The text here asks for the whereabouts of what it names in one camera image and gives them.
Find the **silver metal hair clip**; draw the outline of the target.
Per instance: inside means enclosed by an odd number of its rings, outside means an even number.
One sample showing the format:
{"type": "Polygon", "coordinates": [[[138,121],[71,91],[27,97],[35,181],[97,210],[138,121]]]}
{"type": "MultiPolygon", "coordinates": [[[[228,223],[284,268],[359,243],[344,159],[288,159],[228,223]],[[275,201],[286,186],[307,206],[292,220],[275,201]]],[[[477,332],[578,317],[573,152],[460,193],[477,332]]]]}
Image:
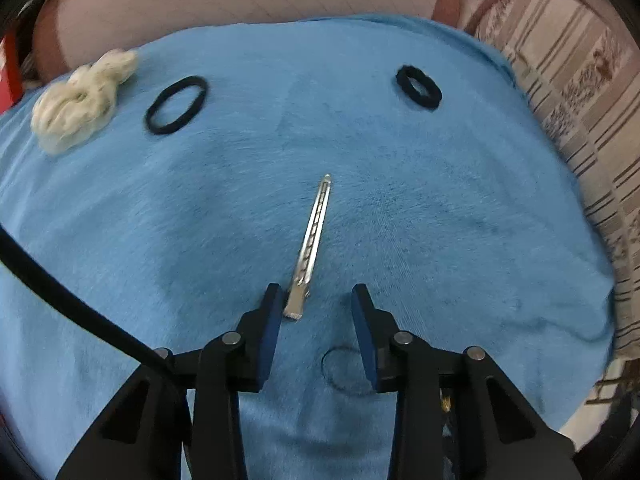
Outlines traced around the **silver metal hair clip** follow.
{"type": "Polygon", "coordinates": [[[293,321],[303,317],[304,303],[309,296],[309,286],[314,274],[321,234],[326,220],[329,198],[332,188],[332,177],[325,174],[319,182],[316,197],[312,204],[306,231],[294,268],[288,300],[283,315],[293,321]]]}

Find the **blue cloth table cover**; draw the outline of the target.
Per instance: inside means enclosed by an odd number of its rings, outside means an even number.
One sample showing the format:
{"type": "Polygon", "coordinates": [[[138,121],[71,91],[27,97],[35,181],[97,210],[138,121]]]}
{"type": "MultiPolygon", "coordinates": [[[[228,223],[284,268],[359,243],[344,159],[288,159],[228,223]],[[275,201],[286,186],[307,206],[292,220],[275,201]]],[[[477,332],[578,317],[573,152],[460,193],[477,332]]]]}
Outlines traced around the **blue cloth table cover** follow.
{"type": "Polygon", "coordinates": [[[1,118],[1,221],[153,348],[202,348],[291,281],[332,177],[304,315],[241,400],[253,479],[382,479],[395,400],[349,295],[432,346],[483,347],[553,428],[610,355],[611,263],[506,60],[418,18],[184,30],[142,47],[112,121],[58,155],[1,118]]]}

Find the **cream dotted scrunchie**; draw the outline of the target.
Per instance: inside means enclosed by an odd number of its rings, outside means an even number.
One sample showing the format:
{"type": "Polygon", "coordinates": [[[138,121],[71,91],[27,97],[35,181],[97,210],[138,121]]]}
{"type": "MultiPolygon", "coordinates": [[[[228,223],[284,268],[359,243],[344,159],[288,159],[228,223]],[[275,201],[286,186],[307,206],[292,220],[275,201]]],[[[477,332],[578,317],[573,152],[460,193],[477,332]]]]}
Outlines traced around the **cream dotted scrunchie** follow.
{"type": "Polygon", "coordinates": [[[30,128],[40,148],[61,154],[86,142],[112,119],[121,84],[136,71],[135,50],[111,50],[50,84],[32,108],[30,128]]]}

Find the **red cat box lid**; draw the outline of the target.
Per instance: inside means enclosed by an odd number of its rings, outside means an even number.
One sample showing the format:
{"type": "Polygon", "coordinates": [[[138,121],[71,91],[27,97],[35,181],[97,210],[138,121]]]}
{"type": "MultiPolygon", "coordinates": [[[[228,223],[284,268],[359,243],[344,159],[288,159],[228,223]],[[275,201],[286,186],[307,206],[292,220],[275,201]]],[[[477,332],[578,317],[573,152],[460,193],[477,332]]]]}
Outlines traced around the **red cat box lid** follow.
{"type": "Polygon", "coordinates": [[[9,30],[2,38],[0,62],[0,114],[3,114],[24,96],[14,30],[9,30]]]}

